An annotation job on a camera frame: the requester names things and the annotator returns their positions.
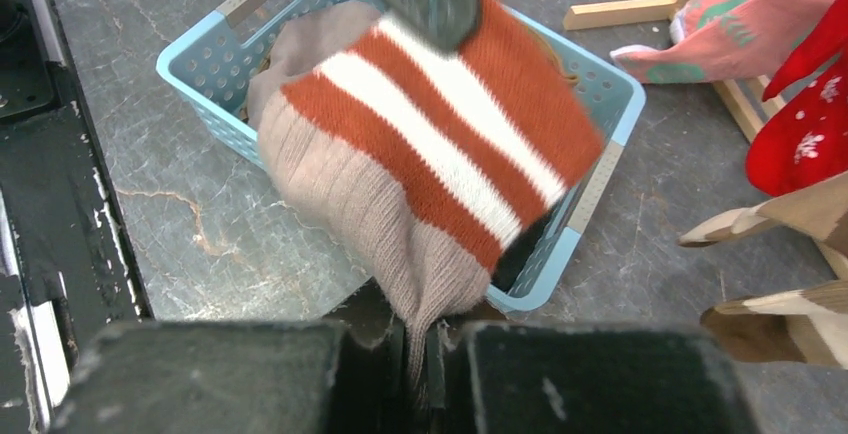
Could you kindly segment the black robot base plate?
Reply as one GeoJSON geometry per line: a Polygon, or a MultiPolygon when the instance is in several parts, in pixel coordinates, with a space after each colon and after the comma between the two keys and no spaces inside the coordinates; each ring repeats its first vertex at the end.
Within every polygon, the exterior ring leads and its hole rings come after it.
{"type": "Polygon", "coordinates": [[[80,349],[151,309],[54,0],[1,0],[1,429],[43,433],[80,349]]]}

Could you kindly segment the orange white striped beige sock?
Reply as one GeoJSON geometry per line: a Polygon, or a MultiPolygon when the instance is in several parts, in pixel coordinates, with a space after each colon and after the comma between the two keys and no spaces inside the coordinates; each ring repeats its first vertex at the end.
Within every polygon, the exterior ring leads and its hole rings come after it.
{"type": "Polygon", "coordinates": [[[442,54],[394,16],[273,93],[258,151],[283,200],[365,262],[409,338],[484,297],[505,251],[603,140],[550,52],[499,0],[442,54]]]}

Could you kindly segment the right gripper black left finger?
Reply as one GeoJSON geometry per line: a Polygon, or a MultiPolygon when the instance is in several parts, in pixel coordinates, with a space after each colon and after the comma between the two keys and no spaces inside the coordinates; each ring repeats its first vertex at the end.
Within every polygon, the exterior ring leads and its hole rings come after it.
{"type": "Polygon", "coordinates": [[[54,433],[375,433],[398,333],[309,323],[144,322],[85,348],[54,433]]]}

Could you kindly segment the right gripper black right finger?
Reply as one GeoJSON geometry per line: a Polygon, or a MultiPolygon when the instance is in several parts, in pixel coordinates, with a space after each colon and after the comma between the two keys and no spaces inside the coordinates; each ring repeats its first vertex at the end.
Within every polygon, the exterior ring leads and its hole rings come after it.
{"type": "Polygon", "coordinates": [[[755,433],[729,358],[692,328],[442,325],[427,338],[440,433],[755,433]]]}

